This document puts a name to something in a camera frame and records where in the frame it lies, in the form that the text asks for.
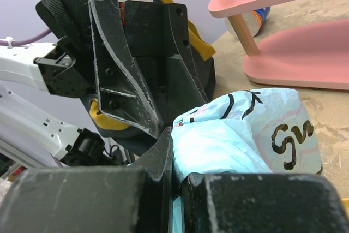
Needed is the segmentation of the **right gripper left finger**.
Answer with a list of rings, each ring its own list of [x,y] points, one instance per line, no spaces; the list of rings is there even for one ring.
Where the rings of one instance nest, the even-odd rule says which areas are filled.
[[[171,130],[127,167],[26,170],[1,204],[1,232],[171,232]]]

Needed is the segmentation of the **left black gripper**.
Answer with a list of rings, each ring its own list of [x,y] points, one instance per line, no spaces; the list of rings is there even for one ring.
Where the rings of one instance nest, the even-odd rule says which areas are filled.
[[[185,5],[128,0],[123,25],[118,0],[89,0],[88,6],[104,115],[158,138],[164,123],[150,90],[167,91],[173,105],[208,102],[191,52]]]

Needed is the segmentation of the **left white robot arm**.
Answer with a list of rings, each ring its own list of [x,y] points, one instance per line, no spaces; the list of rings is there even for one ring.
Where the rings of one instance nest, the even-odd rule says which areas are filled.
[[[209,102],[214,48],[173,0],[40,0],[56,43],[1,41],[1,79],[79,99],[97,132],[78,128],[1,88],[1,122],[68,166],[120,165],[153,147],[183,112]]]

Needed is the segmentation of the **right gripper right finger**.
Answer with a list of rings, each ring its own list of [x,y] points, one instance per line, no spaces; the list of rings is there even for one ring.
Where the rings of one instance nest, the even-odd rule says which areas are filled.
[[[348,232],[338,193],[320,175],[191,173],[182,202],[185,232]]]

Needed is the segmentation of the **blue plastic bag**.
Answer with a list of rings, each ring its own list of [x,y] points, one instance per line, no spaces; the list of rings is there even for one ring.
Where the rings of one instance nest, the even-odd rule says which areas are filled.
[[[192,172],[310,173],[322,170],[318,138],[294,89],[237,91],[173,123],[174,180]]]

